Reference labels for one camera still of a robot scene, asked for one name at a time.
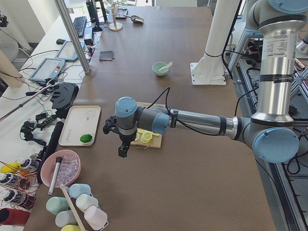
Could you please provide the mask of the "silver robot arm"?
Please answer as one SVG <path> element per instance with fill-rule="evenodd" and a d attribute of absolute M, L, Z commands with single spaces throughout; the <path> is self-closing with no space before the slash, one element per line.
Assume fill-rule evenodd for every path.
<path fill-rule="evenodd" d="M 147 109 L 131 97 L 115 103 L 111 126 L 120 136 L 120 157 L 126 157 L 138 128 L 164 134 L 177 124 L 211 136 L 228 136 L 245 143 L 254 154 L 270 163 L 282 163 L 295 156 L 299 139 L 289 116 L 294 80 L 295 47 L 298 32 L 308 22 L 305 0 L 257 0 L 247 12 L 246 31 L 263 35 L 257 110 L 250 118 L 213 116 L 167 107 Z"/>

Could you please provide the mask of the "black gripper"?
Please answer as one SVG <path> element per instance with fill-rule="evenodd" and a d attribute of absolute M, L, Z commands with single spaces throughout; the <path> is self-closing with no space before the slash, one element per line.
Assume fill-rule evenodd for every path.
<path fill-rule="evenodd" d="M 136 133 L 130 135 L 119 134 L 119 137 L 122 141 L 122 145 L 118 148 L 118 156 L 126 157 L 128 155 L 131 142 L 136 139 Z"/>

